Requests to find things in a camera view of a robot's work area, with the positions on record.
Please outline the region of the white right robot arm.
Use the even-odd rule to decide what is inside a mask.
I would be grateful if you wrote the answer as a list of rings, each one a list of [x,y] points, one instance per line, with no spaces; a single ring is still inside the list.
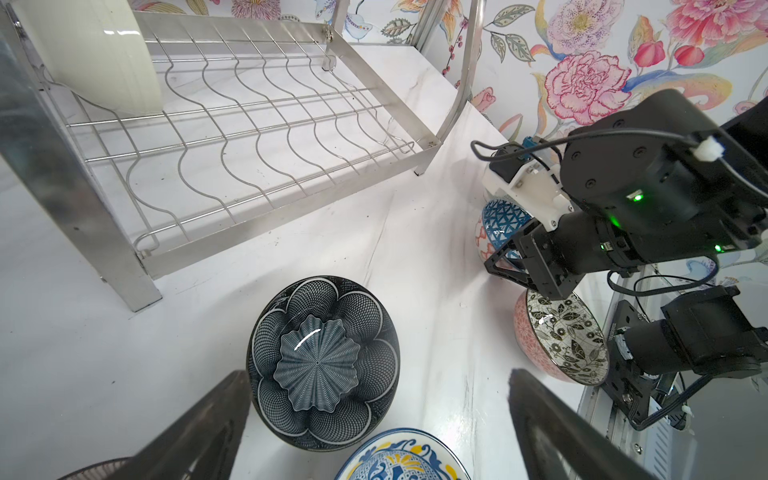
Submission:
[[[753,249],[767,229],[765,102],[717,125],[668,89],[560,139],[471,149],[529,215],[486,270],[548,299],[591,273]]]

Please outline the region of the stainless steel dish rack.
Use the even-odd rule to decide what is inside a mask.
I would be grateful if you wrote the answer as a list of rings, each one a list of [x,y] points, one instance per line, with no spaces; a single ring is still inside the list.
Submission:
[[[1,157],[131,311],[156,282],[402,172],[424,174],[471,100],[472,67],[426,125],[346,39],[348,3],[273,20],[133,11],[159,113],[53,80],[1,5]]]

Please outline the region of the blue geometric red bowl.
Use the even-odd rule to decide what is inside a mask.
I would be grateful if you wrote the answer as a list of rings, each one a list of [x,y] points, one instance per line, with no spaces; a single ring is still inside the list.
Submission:
[[[511,201],[494,199],[488,202],[474,232],[480,258],[487,260],[530,220],[531,216]]]

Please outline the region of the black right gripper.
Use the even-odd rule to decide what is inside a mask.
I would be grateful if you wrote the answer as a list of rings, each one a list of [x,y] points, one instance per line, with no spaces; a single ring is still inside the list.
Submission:
[[[550,300],[564,300],[589,273],[615,267],[614,226],[604,218],[576,212],[548,231],[529,221],[485,262],[493,276],[512,281]]]

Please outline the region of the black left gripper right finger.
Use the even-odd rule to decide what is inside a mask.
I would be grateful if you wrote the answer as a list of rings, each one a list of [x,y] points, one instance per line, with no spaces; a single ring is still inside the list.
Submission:
[[[508,405],[530,479],[646,479],[649,474],[621,453],[525,369],[511,371]]]

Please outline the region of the cream white bowl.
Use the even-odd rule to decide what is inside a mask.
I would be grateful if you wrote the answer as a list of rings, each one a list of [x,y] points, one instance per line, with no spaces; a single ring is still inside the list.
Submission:
[[[118,113],[162,110],[151,56],[126,1],[22,0],[10,6],[53,80]]]

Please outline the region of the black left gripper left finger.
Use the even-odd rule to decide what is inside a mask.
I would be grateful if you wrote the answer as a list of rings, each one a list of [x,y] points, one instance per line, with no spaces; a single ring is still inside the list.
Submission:
[[[250,407],[248,374],[235,370],[111,477],[228,479]]]

